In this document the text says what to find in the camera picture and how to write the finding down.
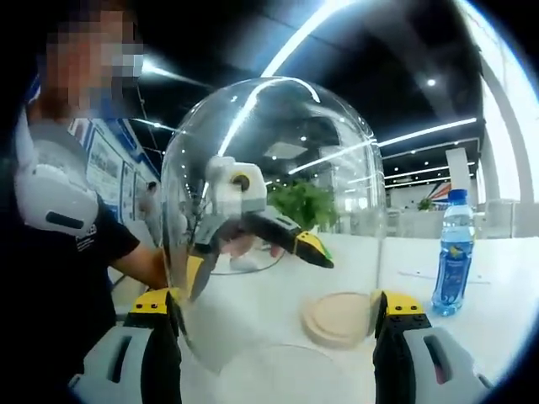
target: blue bottle label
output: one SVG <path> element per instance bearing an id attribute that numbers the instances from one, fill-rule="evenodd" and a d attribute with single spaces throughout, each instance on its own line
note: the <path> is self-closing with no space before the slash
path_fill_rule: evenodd
<path id="1" fill-rule="evenodd" d="M 441 293 L 444 304 L 452 304 L 464 296 L 470 264 L 472 263 L 473 242 L 442 242 L 440 254 Z"/>

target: poster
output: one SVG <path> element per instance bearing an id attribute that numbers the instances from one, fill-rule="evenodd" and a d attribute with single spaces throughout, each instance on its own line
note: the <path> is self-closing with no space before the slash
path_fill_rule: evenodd
<path id="1" fill-rule="evenodd" d="M 88 141 L 89 141 L 89 130 L 88 127 L 90 126 L 89 120 L 84 119 L 76 119 L 73 120 L 72 123 L 69 125 L 69 133 L 71 133 L 77 140 L 81 143 L 81 145 L 84 146 L 84 148 L 88 147 Z"/>
<path id="2" fill-rule="evenodd" d="M 136 173 L 135 176 L 135 220 L 144 220 L 144 215 L 138 209 L 138 202 L 146 193 L 147 181 L 140 173 Z"/>
<path id="3" fill-rule="evenodd" d="M 93 127 L 93 139 L 88 150 L 88 181 L 119 219 L 120 187 L 123 159 L 104 139 L 99 127 Z"/>
<path id="4" fill-rule="evenodd" d="M 121 176 L 121 219 L 124 223 L 135 220 L 135 171 L 124 162 Z"/>

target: bottle cap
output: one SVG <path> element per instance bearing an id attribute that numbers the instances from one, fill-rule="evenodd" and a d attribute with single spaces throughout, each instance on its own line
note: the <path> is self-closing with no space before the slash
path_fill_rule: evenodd
<path id="1" fill-rule="evenodd" d="M 455 200 L 466 200 L 468 191 L 465 189 L 452 189 L 449 191 L 449 201 L 453 202 Z"/>

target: black t-shirt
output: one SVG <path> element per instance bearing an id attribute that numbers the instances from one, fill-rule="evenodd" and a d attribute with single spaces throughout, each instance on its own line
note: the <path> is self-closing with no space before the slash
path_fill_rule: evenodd
<path id="1" fill-rule="evenodd" d="M 22 225 L 3 237 L 22 292 L 15 332 L 28 340 L 16 342 L 28 362 L 17 367 L 59 388 L 83 372 L 84 356 L 115 324 L 107 268 L 138 244 L 101 200 L 85 237 Z"/>

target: white pillar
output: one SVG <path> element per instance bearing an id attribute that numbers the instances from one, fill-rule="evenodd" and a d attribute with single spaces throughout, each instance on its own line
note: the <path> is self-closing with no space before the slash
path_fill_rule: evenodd
<path id="1" fill-rule="evenodd" d="M 465 189 L 469 193 L 471 184 L 466 149 L 458 147 L 457 149 L 446 150 L 446 157 L 449 174 L 451 175 L 451 188 Z"/>

